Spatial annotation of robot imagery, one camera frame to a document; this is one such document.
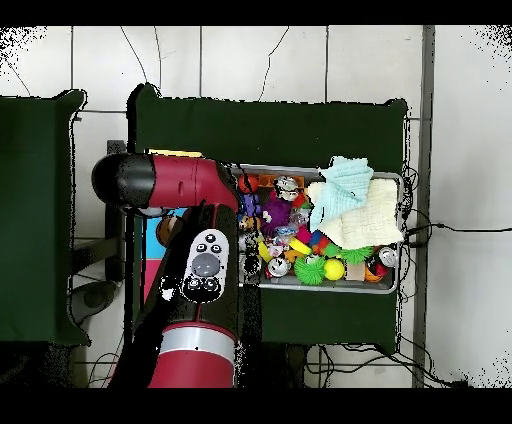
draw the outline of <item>toy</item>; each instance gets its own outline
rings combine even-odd
[[[307,244],[316,255],[333,258],[340,254],[341,248],[335,245],[319,230],[316,230],[311,234],[305,226],[301,227],[299,228],[297,238],[299,237],[303,242],[309,239]]]
[[[257,194],[244,194],[243,197],[245,213],[249,216],[261,215],[260,196]]]
[[[386,275],[390,268],[398,264],[398,256],[390,247],[382,247],[366,261],[368,270],[379,277]]]
[[[297,235],[295,236],[297,240],[301,241],[304,244],[309,244],[309,241],[311,240],[311,233],[307,229],[305,225],[299,227],[299,230],[297,232]]]
[[[336,281],[343,277],[345,274],[345,267],[343,262],[338,259],[327,259],[324,265],[325,278]]]
[[[241,230],[250,230],[254,228],[259,230],[261,228],[261,221],[258,217],[246,215],[238,222],[238,226]]]
[[[299,192],[297,198],[292,202],[292,206],[297,209],[311,209],[313,206],[309,203],[304,192]]]
[[[368,283],[378,283],[380,280],[382,280],[383,277],[378,277],[376,275],[373,275],[369,270],[368,267],[365,265],[364,267],[364,281]]]
[[[288,246],[290,241],[297,234],[297,228],[289,225],[286,227],[277,227],[275,229],[276,243],[281,246]]]
[[[265,243],[263,243],[262,241],[258,243],[258,253],[265,262],[269,262],[272,259],[272,255],[268,251]]]
[[[329,241],[327,247],[323,250],[324,256],[328,258],[337,258],[340,255],[341,247],[335,245],[332,241]]]
[[[297,258],[293,269],[300,282],[317,286],[322,283],[325,277],[325,259],[321,256],[306,256]]]
[[[290,271],[292,265],[286,259],[274,258],[272,259],[265,269],[265,276],[267,278],[272,277],[284,277]]]
[[[259,231],[250,231],[242,233],[238,237],[238,250],[245,252],[247,250],[255,249],[258,242],[263,241],[263,235]]]
[[[284,251],[283,246],[276,246],[275,244],[271,244],[270,246],[267,246],[268,253],[270,253],[270,256],[277,258],[281,255]]]
[[[290,212],[290,225],[296,227],[302,227],[307,225],[309,222],[309,210],[308,209],[296,209],[292,208]]]
[[[256,193],[259,185],[259,178],[257,175],[242,174],[238,177],[238,190],[244,194]]]
[[[286,250],[284,253],[283,253],[284,257],[286,258],[286,260],[290,263],[294,263],[295,260],[297,258],[303,258],[304,257],[304,253],[300,253],[296,250],[293,250],[293,249],[290,249],[290,250]]]
[[[309,255],[311,253],[311,248],[300,240],[297,240],[295,237],[290,241],[290,247],[297,252],[303,253],[304,255]]]
[[[299,196],[298,184],[291,177],[278,177],[274,181],[277,197],[293,202]]]
[[[341,249],[339,256],[341,259],[347,261],[349,264],[358,264],[364,262],[366,258],[369,258],[373,253],[372,246],[361,247],[360,249],[344,250]]]
[[[274,181],[278,178],[277,175],[270,175],[270,174],[260,174],[259,176],[259,186],[260,187],[274,187]],[[291,177],[295,180],[297,183],[297,187],[300,189],[304,188],[304,177],[302,176],[294,176]]]
[[[324,256],[325,248],[329,245],[329,243],[331,243],[331,241],[322,234],[320,240],[318,240],[316,244],[312,245],[311,249],[313,250],[313,253]]]
[[[288,225],[292,205],[286,200],[270,196],[269,201],[263,208],[263,223],[262,231],[265,236],[274,236],[274,231],[277,227]]]
[[[320,240],[322,239],[322,237],[324,237],[324,235],[321,231],[318,231],[318,230],[314,231],[311,234],[311,238],[309,239],[308,246],[311,247],[311,246],[317,245],[320,242]]]

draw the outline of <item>purple toy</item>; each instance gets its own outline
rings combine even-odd
[[[265,237],[274,237],[277,227],[288,225],[292,204],[286,200],[277,198],[272,192],[270,200],[263,208],[263,220],[261,231]]]
[[[261,215],[260,197],[257,194],[244,194],[244,205],[248,216]]]

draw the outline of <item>towel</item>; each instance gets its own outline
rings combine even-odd
[[[308,196],[315,203],[321,187],[308,188]],[[375,179],[368,186],[366,203],[360,208],[345,212],[341,217],[323,220],[318,229],[343,249],[352,250],[365,246],[379,246],[403,240],[396,226],[396,183],[393,180]]]
[[[311,232],[317,230],[323,220],[339,218],[343,213],[364,205],[373,175],[368,159],[346,159],[343,156],[334,156],[331,166],[319,172],[325,178],[325,184],[317,193],[317,202],[311,211]]]

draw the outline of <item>green spiky ball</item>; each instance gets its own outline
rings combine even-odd
[[[319,256],[311,260],[311,256],[306,258],[297,258],[294,264],[295,275],[304,284],[317,286],[325,277],[325,258]]]
[[[373,253],[372,246],[361,247],[354,250],[341,249],[339,255],[341,259],[347,261],[349,264],[359,264],[366,258],[369,258]]]
[[[325,248],[324,254],[328,258],[334,258],[337,255],[341,255],[341,247],[336,246],[333,242],[331,242]]]

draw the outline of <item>yellow ball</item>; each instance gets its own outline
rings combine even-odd
[[[324,265],[325,278],[336,281],[345,275],[345,267],[343,262],[338,259],[327,259]]]

